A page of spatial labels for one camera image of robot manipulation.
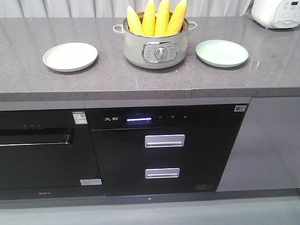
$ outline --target yellow corn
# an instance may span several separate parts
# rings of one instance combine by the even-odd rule
[[[159,4],[154,36],[161,37],[165,34],[165,29],[168,26],[170,19],[170,2],[169,0],[162,0]]]
[[[170,22],[165,31],[165,36],[178,34],[187,14],[188,1],[181,0],[171,16]]]
[[[131,6],[127,8],[127,21],[131,32],[137,35],[145,35],[140,18]]]
[[[149,0],[146,5],[144,16],[142,19],[142,29],[146,36],[154,36],[155,29],[155,4],[153,0]]]

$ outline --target white plate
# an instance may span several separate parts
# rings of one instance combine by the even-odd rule
[[[205,63],[222,68],[236,67],[248,59],[247,50],[234,42],[209,40],[196,47],[198,57]]]
[[[97,55],[97,49],[89,44],[66,43],[48,50],[43,62],[56,71],[74,72],[90,66]]]

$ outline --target cooking pot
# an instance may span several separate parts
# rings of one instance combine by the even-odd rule
[[[140,19],[144,12],[138,13]],[[188,35],[197,24],[184,20],[181,32],[166,37],[148,37],[132,33],[127,19],[123,24],[114,25],[113,32],[124,36],[123,52],[133,64],[148,69],[164,69],[180,63],[187,54]]]

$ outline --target rice cooker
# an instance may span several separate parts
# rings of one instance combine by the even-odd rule
[[[124,37],[125,57],[136,66],[148,69],[164,69],[180,63],[187,54],[188,35],[197,24],[185,19],[181,32],[166,37],[136,35],[128,28],[127,19],[113,27],[113,32]]]
[[[265,28],[292,28],[300,24],[300,0],[255,0],[252,18]]]

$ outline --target barcode sticker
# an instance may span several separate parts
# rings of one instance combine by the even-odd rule
[[[86,120],[85,111],[72,112],[75,124],[88,124]]]
[[[246,110],[247,106],[246,105],[236,105],[234,112],[244,112]]]

